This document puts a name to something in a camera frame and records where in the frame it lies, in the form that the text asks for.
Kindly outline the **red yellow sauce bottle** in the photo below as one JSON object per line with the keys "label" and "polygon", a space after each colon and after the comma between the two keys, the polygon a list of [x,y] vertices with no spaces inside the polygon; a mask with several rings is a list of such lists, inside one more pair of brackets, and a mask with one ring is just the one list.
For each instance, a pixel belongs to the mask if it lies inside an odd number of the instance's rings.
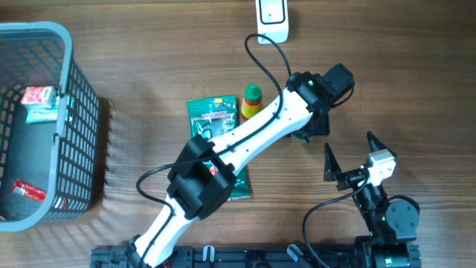
{"label": "red yellow sauce bottle", "polygon": [[256,83],[252,83],[245,88],[240,114],[247,121],[259,113],[262,108],[262,90]]}

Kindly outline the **pale green wipes packet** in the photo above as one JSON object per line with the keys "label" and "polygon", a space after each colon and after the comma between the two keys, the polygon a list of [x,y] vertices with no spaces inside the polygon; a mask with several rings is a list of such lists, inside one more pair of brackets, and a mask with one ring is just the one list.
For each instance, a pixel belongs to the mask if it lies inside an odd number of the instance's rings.
{"label": "pale green wipes packet", "polygon": [[28,109],[26,124],[36,124],[52,122],[58,119],[60,108],[60,96],[56,96],[50,108],[32,108]]}

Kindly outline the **green glove packet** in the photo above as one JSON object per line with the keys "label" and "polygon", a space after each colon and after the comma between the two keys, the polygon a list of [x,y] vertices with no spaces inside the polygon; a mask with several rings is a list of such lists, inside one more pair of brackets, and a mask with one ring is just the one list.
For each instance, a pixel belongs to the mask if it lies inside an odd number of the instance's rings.
{"label": "green glove packet", "polygon": [[[205,141],[226,134],[237,127],[237,98],[223,95],[187,102],[191,137],[200,135]],[[251,197],[245,168],[237,175],[237,181],[228,200]]]}

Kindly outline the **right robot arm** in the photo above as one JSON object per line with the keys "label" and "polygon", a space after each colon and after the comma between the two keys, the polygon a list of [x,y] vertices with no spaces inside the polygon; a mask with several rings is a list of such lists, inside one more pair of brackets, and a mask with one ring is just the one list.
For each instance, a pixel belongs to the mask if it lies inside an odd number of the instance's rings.
{"label": "right robot arm", "polygon": [[370,153],[367,161],[353,170],[343,171],[329,144],[324,145],[324,180],[336,182],[338,191],[350,189],[369,231],[360,236],[348,258],[350,267],[421,267],[419,246],[414,243],[419,225],[419,204],[405,195],[389,197],[383,181],[396,168],[397,155],[367,133]]}

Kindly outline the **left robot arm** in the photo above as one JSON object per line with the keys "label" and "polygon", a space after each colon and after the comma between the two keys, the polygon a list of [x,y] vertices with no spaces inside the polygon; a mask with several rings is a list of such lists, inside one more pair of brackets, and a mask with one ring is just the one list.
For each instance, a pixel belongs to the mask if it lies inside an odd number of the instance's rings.
{"label": "left robot arm", "polygon": [[237,175],[278,139],[313,118],[327,115],[353,89],[353,74],[342,64],[326,74],[296,72],[277,98],[237,128],[210,140],[196,135],[172,164],[165,165],[170,184],[163,208],[143,235],[126,250],[134,267],[157,267],[172,254],[178,239],[196,220],[212,215],[230,197]]}

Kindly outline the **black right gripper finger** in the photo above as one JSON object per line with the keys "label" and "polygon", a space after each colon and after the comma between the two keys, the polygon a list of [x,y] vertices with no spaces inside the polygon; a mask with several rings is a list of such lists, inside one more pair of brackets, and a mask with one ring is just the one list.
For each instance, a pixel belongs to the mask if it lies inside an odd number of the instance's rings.
{"label": "black right gripper finger", "polygon": [[380,140],[378,140],[377,137],[371,131],[367,132],[367,140],[372,153],[380,150],[388,150],[392,154],[392,156],[396,156],[396,154],[389,147],[380,142]]}
{"label": "black right gripper finger", "polygon": [[324,156],[324,181],[333,182],[340,180],[342,171],[328,143],[324,145]]}

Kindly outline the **green lid jar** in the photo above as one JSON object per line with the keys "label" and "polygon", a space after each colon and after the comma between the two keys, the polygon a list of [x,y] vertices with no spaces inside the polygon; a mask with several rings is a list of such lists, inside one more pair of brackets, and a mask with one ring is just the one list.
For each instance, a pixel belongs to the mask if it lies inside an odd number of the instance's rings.
{"label": "green lid jar", "polygon": [[312,141],[312,138],[309,137],[307,133],[302,133],[300,131],[296,131],[292,133],[292,136],[298,140],[304,141],[306,143],[310,143]]}

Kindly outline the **red sauce sachet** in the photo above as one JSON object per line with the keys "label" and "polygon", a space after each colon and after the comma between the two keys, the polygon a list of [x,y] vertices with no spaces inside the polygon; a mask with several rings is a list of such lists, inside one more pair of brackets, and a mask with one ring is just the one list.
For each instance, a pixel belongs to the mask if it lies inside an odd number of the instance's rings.
{"label": "red sauce sachet", "polygon": [[23,180],[17,179],[14,182],[13,193],[19,194],[23,197],[30,198],[37,202],[44,202],[47,192],[39,189],[29,183],[24,182]]}

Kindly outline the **red white small box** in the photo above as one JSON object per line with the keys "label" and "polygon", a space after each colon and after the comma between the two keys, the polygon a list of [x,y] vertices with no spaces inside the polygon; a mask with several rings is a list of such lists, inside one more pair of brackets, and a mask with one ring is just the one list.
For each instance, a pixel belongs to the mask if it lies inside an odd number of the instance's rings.
{"label": "red white small box", "polygon": [[21,99],[21,104],[28,109],[51,108],[57,90],[53,86],[29,86]]}

